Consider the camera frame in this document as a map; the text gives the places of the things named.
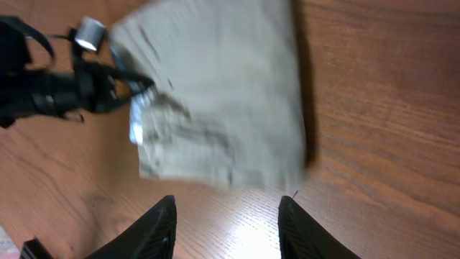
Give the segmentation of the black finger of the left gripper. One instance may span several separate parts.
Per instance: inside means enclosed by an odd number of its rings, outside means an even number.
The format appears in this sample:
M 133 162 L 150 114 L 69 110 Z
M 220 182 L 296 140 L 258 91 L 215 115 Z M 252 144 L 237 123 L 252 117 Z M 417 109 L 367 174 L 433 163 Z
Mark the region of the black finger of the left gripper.
M 113 77 L 114 79 L 121 79 L 125 81 L 133 81 L 133 82 L 140 82 L 145 86 L 153 86 L 155 82 L 142 74 L 130 72 L 130 71 L 122 71 L 117 68 L 113 68 L 107 65 L 103 66 L 103 70 L 108 76 Z
M 100 100 L 100 113 L 108 113 L 129 104 L 134 97 L 147 93 L 152 85 L 121 84 L 110 85 L 103 90 Z

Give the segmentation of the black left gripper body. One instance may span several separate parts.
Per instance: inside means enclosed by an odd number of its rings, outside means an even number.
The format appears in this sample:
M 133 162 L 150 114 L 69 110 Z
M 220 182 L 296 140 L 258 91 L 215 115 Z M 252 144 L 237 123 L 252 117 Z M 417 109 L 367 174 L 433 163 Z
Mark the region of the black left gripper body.
M 75 42 L 76 29 L 64 36 L 71 42 L 73 74 L 51 73 L 47 68 L 27 70 L 31 63 L 26 37 L 35 39 L 55 59 L 47 38 L 33 28 L 1 29 L 1 127 L 34 115 L 66 119 L 66 113 L 85 109 L 100 113 L 100 100 L 108 88 L 104 66 L 82 59 Z

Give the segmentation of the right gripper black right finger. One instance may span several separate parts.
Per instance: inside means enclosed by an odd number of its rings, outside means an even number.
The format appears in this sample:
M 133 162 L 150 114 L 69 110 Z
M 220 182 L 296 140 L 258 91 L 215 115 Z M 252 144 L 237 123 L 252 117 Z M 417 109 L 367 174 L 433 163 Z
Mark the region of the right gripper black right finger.
M 282 259 L 359 259 L 290 196 L 281 198 L 277 222 Z

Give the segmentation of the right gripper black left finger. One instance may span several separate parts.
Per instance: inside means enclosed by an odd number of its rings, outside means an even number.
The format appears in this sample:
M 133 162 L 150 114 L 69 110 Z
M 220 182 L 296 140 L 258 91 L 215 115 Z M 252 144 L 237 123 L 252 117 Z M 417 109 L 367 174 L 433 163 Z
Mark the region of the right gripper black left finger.
M 164 196 L 118 237 L 87 259 L 172 259 L 177 227 L 173 195 Z

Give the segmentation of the khaki green shorts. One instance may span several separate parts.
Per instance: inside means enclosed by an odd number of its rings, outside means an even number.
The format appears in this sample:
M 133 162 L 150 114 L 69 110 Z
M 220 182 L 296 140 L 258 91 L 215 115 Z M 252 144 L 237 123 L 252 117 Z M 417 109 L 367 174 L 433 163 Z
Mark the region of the khaki green shorts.
M 275 188 L 303 179 L 289 1 L 154 1 L 109 39 L 121 68 L 155 82 L 131 105 L 141 177 Z

